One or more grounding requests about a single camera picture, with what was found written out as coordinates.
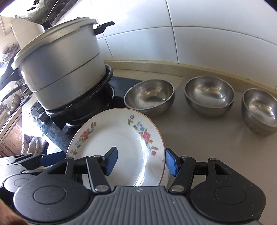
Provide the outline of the multicolour flower rimmed plate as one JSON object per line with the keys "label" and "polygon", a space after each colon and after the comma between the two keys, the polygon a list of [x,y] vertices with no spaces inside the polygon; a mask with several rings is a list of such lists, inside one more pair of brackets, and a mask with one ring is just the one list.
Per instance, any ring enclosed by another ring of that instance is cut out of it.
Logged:
{"label": "multicolour flower rimmed plate", "polygon": [[118,160],[107,176],[111,187],[167,185],[162,135],[147,116],[126,108],[95,115],[74,135],[67,157],[103,156],[111,147],[118,149]]}

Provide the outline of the steel bowl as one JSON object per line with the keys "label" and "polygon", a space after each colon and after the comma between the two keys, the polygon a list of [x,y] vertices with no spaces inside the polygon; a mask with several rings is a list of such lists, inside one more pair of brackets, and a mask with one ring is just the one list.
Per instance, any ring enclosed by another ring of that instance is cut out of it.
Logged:
{"label": "steel bowl", "polygon": [[191,109],[210,118],[225,115],[235,99],[232,86],[223,79],[213,76],[192,78],[185,84],[184,95]]}
{"label": "steel bowl", "polygon": [[162,115],[173,105],[175,88],[166,80],[151,79],[131,87],[123,98],[126,107],[148,117]]}
{"label": "steel bowl", "polygon": [[247,89],[241,101],[242,118],[248,129],[258,136],[276,133],[276,98],[257,88]]}

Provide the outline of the brown kitchen cabinet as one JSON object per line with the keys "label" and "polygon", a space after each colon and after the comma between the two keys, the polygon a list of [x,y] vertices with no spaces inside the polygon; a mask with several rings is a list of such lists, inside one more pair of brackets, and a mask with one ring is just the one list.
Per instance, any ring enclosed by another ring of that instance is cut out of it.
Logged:
{"label": "brown kitchen cabinet", "polygon": [[22,107],[1,128],[1,157],[20,155],[22,151]]}

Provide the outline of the white dish cloth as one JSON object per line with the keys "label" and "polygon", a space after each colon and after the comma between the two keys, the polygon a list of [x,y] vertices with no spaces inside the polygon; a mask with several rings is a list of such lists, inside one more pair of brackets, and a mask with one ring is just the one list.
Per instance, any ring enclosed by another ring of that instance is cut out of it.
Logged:
{"label": "white dish cloth", "polygon": [[27,134],[22,136],[21,154],[41,155],[47,148],[48,142],[41,137],[29,136]]}

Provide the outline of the black gas stove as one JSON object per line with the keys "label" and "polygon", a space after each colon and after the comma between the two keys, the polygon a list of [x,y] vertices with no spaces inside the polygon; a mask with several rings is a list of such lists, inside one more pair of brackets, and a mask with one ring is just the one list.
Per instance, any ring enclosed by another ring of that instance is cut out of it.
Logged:
{"label": "black gas stove", "polygon": [[125,108],[125,93],[140,81],[113,76],[113,68],[105,66],[104,80],[82,98],[58,110],[47,111],[39,102],[31,107],[28,117],[34,123],[32,134],[47,141],[47,153],[51,150],[66,152],[78,129],[94,115],[108,109]]}

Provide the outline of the silver pressure cooker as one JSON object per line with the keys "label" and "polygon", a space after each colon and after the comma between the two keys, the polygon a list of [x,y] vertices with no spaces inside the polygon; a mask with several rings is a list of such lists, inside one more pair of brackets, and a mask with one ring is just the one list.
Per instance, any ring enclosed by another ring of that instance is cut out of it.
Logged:
{"label": "silver pressure cooker", "polygon": [[114,22],[94,28],[95,19],[77,18],[49,27],[23,47],[1,76],[1,87],[24,79],[40,104],[57,110],[97,88],[107,76],[97,35]]}

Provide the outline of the black range hood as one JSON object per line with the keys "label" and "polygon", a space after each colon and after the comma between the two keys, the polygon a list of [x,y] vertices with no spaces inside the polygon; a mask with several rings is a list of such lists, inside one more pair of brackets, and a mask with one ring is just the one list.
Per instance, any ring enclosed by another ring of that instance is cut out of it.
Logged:
{"label": "black range hood", "polygon": [[46,21],[56,24],[77,2],[78,0],[33,1],[30,9],[13,11],[10,17],[24,19],[40,25]]}

